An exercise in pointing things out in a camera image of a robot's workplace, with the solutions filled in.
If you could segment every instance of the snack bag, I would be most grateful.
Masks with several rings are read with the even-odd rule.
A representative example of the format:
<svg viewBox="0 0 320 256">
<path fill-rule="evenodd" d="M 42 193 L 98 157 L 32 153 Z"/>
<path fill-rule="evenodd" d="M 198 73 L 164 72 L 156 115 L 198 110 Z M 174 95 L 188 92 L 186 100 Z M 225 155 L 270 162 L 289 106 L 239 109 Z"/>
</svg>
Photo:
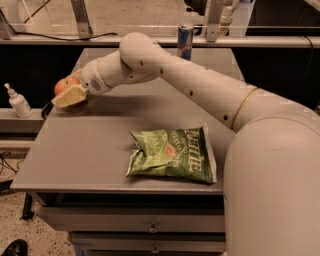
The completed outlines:
<svg viewBox="0 0 320 256">
<path fill-rule="evenodd" d="M 209 184 L 216 182 L 216 163 L 204 128 L 129 131 L 135 145 L 127 176 L 171 176 Z"/>
</svg>

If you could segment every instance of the soap dispenser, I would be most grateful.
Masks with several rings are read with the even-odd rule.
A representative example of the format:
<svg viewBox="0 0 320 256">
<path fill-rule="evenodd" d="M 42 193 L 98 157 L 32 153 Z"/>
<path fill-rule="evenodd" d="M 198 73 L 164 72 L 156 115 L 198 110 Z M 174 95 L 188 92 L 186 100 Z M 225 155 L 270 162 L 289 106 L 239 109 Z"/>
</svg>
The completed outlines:
<svg viewBox="0 0 320 256">
<path fill-rule="evenodd" d="M 10 96 L 9 103 L 18 116 L 21 118 L 27 118 L 31 116 L 33 112 L 25 97 L 10 88 L 8 83 L 6 83 L 4 86 L 8 89 L 8 94 Z"/>
</svg>

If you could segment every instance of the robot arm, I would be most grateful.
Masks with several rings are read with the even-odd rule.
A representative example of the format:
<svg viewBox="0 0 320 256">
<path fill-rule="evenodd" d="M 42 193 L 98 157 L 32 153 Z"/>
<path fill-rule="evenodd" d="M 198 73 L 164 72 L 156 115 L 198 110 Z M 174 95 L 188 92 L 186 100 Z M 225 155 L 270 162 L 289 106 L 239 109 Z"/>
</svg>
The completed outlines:
<svg viewBox="0 0 320 256">
<path fill-rule="evenodd" d="M 99 95 L 120 84 L 161 77 L 234 131 L 274 112 L 293 111 L 316 118 L 296 102 L 172 56 L 141 33 L 125 36 L 119 51 L 89 62 L 78 76 L 82 87 L 58 95 L 53 100 L 58 107 L 85 99 L 86 91 Z"/>
<path fill-rule="evenodd" d="M 140 33 L 78 75 L 81 85 L 59 94 L 58 106 L 161 77 L 237 132 L 224 167 L 226 255 L 319 255 L 320 118 L 312 110 L 171 56 Z"/>
</svg>

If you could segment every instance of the soda can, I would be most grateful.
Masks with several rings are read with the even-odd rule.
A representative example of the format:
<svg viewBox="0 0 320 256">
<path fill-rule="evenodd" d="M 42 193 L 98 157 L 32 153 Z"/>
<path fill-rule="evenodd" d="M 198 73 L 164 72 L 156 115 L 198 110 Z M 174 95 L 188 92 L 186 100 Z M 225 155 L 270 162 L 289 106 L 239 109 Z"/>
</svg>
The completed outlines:
<svg viewBox="0 0 320 256">
<path fill-rule="evenodd" d="M 184 24 L 178 27 L 177 56 L 185 60 L 191 59 L 193 29 L 192 24 Z"/>
</svg>

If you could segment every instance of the metal rail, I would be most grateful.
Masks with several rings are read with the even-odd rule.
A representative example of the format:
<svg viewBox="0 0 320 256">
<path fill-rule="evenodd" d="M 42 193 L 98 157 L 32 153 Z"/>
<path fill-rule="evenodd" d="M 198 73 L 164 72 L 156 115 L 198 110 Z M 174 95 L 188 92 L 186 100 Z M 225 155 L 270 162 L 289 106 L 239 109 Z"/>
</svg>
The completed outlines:
<svg viewBox="0 0 320 256">
<path fill-rule="evenodd" d="M 75 36 L 63 36 L 61 39 L 73 39 L 75 41 L 63 41 L 47 39 L 41 36 L 16 35 L 11 40 L 0 40 L 0 45 L 77 45 L 85 47 L 118 47 L 122 36 L 106 36 L 90 40 L 76 40 Z M 176 47 L 176 37 L 152 37 L 161 46 Z M 320 48 L 320 37 L 308 37 L 314 48 Z M 204 48 L 309 48 L 310 42 L 305 37 L 299 36 L 248 36 L 248 37 L 219 37 L 215 42 L 208 42 L 205 37 L 195 36 L 194 47 Z"/>
</svg>

